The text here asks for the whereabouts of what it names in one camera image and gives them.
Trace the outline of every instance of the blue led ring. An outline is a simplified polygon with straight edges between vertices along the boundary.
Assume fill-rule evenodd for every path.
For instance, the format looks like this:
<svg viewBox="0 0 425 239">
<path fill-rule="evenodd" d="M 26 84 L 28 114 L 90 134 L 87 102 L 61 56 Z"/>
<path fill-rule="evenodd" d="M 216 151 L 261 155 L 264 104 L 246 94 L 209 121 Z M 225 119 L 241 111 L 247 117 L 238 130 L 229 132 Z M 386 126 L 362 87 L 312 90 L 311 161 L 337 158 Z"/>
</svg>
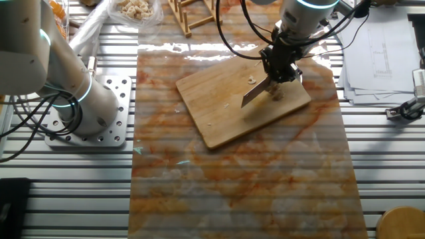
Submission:
<svg viewBox="0 0 425 239">
<path fill-rule="evenodd" d="M 82 100 L 84 100 L 91 89 L 92 89 L 92 76 L 90 75 L 90 85 L 88 85 L 88 89 L 87 89 L 86 93 L 84 93 L 84 95 L 78 100 L 78 102 L 81 102 Z M 67 104 L 67 105 L 64 105 L 64 106 L 57 106 L 57 105 L 53 105 L 53 106 L 58 107 L 58 108 L 65 108 L 65 107 L 71 106 L 71 104 Z"/>
<path fill-rule="evenodd" d="M 339 2 L 339 0 L 336 0 L 336 2 L 329 4 L 329 5 L 314 5 L 314 4 L 308 3 L 304 0 L 297 0 L 297 1 L 298 1 L 298 3 L 301 3 L 302 5 L 304 5 L 306 7 L 310 7 L 312 9 L 328 9 L 328 8 L 334 7 Z"/>
</svg>

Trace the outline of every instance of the wooden rack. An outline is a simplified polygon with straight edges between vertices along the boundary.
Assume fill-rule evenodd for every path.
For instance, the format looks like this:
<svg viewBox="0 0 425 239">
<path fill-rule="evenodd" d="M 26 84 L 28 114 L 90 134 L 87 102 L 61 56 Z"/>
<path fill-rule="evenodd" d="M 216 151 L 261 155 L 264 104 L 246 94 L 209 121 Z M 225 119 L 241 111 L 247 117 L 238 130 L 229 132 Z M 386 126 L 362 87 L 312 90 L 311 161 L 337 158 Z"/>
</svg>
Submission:
<svg viewBox="0 0 425 239">
<path fill-rule="evenodd" d="M 205 6 L 207 6 L 211 16 L 201 19 L 200 21 L 188 24 L 187 22 L 187 12 L 183 10 L 183 7 L 194 3 L 196 1 L 203 1 Z M 168 0 L 168 4 L 170 5 L 171 10 L 174 13 L 175 18 L 177 19 L 178 24 L 180 25 L 181 30 L 185 37 L 191 37 L 192 32 L 191 29 L 195 27 L 199 27 L 204 25 L 205 23 L 209 23 L 211 21 L 217 21 L 215 15 L 215 2 L 214 0 Z"/>
</svg>

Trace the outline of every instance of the knife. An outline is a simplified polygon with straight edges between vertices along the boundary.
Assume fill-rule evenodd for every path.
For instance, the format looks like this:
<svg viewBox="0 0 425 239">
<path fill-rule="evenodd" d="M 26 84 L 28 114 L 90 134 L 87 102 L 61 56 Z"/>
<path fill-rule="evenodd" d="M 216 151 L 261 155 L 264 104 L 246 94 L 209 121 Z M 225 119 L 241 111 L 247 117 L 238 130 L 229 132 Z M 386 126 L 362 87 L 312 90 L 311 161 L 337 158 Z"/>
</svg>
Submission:
<svg viewBox="0 0 425 239">
<path fill-rule="evenodd" d="M 263 92 L 269 85 L 270 85 L 270 77 L 267 76 L 265 77 L 264 80 L 262 80 L 255 87 L 253 87 L 253 89 L 251 89 L 244 95 L 242 99 L 241 108 L 246 106 L 247 103 L 251 102 L 255 97 L 257 97 L 261 92 Z"/>
</svg>

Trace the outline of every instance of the food scrap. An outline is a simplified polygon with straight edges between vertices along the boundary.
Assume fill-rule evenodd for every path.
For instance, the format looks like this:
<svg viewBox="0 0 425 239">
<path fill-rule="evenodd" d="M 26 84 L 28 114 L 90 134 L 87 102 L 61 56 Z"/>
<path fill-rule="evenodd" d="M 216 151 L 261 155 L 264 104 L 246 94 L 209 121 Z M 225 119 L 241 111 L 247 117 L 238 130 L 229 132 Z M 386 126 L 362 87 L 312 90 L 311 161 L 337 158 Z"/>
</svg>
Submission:
<svg viewBox="0 0 425 239">
<path fill-rule="evenodd" d="M 153 15 L 152 7 L 149 7 L 144 0 L 123 0 L 118 6 L 121 6 L 122 14 L 132 19 L 142 20 Z"/>
<path fill-rule="evenodd" d="M 248 84 L 255 84 L 257 81 L 254 79 L 253 76 L 250 76 L 250 79 L 248 80 Z"/>
<path fill-rule="evenodd" d="M 285 96 L 285 93 L 281 88 L 281 84 L 274 81 L 270 83 L 270 85 L 266 88 L 266 91 L 272 95 L 273 101 L 281 100 Z"/>
</svg>

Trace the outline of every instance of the marble surface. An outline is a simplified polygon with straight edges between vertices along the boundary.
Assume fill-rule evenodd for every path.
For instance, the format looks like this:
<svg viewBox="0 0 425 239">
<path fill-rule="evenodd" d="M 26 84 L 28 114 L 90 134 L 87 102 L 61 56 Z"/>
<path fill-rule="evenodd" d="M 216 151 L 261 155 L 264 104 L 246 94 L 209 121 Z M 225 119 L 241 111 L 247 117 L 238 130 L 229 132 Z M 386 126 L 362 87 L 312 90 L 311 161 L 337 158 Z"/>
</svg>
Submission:
<svg viewBox="0 0 425 239">
<path fill-rule="evenodd" d="M 260 41 L 237 3 L 223 3 L 223 29 L 247 53 Z M 279 5 L 249 10 L 271 29 Z M 200 6 L 189 9 L 195 19 Z M 298 64 L 312 98 L 306 108 L 209 151 L 184 103 L 175 103 L 175 81 L 231 54 L 213 23 L 191 39 L 173 34 L 179 27 L 168 11 L 161 31 L 169 38 L 139 38 L 129 238 L 367 238 L 326 63 Z"/>
</svg>

